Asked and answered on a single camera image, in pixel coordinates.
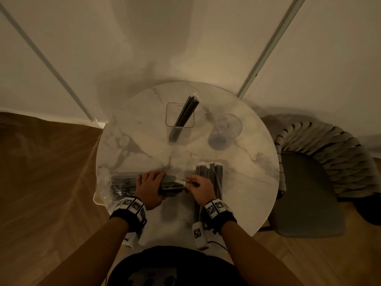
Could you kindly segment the person's right hand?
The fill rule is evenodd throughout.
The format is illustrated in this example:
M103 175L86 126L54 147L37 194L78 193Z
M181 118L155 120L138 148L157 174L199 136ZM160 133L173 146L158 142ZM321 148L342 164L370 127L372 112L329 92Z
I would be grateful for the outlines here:
M214 192L214 187L212 184L212 189L187 189L193 195L196 202L201 206L205 207L210 201L216 200L216 194Z

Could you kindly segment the person's left hand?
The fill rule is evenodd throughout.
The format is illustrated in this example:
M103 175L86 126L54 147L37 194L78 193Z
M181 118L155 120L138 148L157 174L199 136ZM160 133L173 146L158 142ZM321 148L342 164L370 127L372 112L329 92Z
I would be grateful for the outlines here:
M160 206L167 197L159 194L158 187L136 187L135 197L139 198L148 211Z

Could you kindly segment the clear plastic pack of straws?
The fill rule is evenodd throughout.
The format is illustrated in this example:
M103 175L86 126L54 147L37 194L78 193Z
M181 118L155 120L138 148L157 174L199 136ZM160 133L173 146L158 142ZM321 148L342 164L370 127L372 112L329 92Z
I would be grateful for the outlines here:
M119 201L123 197L134 196L136 192L136 177L138 173L120 173L106 175L97 182L94 194L95 201L107 205ZM175 196L185 191L185 181L174 175L165 175L159 185L158 194L161 196Z

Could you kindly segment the person's right forearm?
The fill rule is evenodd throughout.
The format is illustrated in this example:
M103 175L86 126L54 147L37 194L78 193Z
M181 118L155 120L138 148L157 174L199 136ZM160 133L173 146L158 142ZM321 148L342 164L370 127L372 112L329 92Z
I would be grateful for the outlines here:
M276 256L247 234L236 222L227 221L221 236L241 277L251 286L304 286Z

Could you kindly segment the person's left forearm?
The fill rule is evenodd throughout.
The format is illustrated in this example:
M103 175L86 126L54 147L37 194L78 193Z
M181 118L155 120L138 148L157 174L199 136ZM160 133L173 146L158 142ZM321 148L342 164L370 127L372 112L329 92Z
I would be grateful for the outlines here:
M123 219L109 219L37 286L101 286L128 230Z

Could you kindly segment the loose bundle of black straws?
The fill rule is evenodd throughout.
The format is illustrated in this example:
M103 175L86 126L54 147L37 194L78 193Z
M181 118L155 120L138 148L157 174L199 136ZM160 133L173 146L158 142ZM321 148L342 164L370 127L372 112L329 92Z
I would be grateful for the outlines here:
M222 199L223 165L220 163L198 163L195 173L211 180L217 199ZM211 228L203 221L201 206L194 202L194 222L202 222L204 230Z

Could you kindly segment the black wristband with marker tags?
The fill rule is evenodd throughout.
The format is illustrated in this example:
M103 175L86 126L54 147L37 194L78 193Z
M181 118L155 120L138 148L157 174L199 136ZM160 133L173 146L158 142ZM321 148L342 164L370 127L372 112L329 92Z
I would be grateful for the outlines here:
M146 212L145 204L140 198L129 196L117 203L109 219L118 217L128 224L129 233L140 234L147 224Z
M203 222L218 234L221 234L222 227L226 222L237 223L231 209L220 199L210 200L203 207L201 215Z

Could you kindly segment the square clear straw holder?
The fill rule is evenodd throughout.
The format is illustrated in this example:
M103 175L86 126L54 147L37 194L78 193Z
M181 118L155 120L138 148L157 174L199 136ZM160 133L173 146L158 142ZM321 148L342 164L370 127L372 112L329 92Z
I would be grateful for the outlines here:
M188 145L191 133L195 124L194 113L189 117L186 124L182 127L177 127L176 122L183 110L184 104L170 102L166 105L165 125L166 139L168 144Z

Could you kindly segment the clear drinking glass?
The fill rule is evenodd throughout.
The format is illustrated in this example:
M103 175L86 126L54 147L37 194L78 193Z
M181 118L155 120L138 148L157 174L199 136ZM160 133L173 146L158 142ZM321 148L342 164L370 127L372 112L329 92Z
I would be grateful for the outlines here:
M223 114L217 118L209 134L208 144L216 151L223 151L241 134L242 129L242 122L236 115Z

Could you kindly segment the white tagged sensor module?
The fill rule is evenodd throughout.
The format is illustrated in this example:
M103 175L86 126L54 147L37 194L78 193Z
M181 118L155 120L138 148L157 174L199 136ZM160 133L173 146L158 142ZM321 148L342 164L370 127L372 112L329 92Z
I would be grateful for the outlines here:
M122 241L122 245L129 248L134 249L139 245L141 233L131 232L127 233Z
M197 250L204 251L209 249L209 240L205 234L203 223L201 221L197 221L192 225L192 233Z

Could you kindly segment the upright bunch of black straws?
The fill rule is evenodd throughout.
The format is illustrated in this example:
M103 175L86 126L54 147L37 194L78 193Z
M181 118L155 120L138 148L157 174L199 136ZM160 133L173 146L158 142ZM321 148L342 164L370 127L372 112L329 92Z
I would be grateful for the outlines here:
M184 103L183 110L180 113L175 126L184 126L192 113L195 113L199 103L200 101L196 93L189 95L186 102Z

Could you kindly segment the person's black shirt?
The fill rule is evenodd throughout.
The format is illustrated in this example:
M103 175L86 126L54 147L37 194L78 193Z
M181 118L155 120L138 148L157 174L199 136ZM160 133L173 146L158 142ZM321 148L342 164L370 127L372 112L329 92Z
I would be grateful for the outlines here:
M123 258L107 286L248 286L236 267L213 255L155 246Z

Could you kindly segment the grey woven-back chair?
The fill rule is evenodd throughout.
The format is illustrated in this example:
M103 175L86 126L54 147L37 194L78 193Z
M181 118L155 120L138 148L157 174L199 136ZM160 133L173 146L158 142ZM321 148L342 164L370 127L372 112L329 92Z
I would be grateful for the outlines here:
M268 217L274 231L291 238L345 233L341 202L381 224L381 173L359 140L320 121L289 123L274 139L279 158L277 198Z

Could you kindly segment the grey wall trim strip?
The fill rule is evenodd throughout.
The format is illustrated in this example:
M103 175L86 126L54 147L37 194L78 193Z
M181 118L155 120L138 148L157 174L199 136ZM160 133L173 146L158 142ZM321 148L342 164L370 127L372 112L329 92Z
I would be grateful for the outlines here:
M241 86L240 90L238 91L236 97L238 99L242 99L247 90L249 89L252 82L255 80L255 78L258 76L260 70L264 66L265 62L269 58L270 54L273 52L274 48L278 44L279 40L289 27L290 23L298 13L299 9L303 5L305 0L293 0L288 7L286 13L284 14L283 18L279 22L277 28L275 29L273 35L267 42L264 50L258 57L257 61L255 62L252 70L250 71L249 75L247 76L245 82Z
M12 14L4 7L1 1L0 1L0 12L7 19L7 21L13 26L13 28L17 31L17 33L21 36L21 38L28 44L28 46L32 49L32 51L37 55L37 57L45 65L45 67L50 71L50 73L64 88L64 90L69 94L69 96L76 103L76 105L79 106L79 108L86 115L88 120L90 120L91 122L98 122L98 120L90 114L89 110L85 107L85 105L80 100L80 98L75 93L75 91L71 88L71 86L64 80L62 75L56 70L54 65L49 61L49 59L44 55L44 53L38 48L38 46L28 36L28 34L24 31L21 25L12 16Z

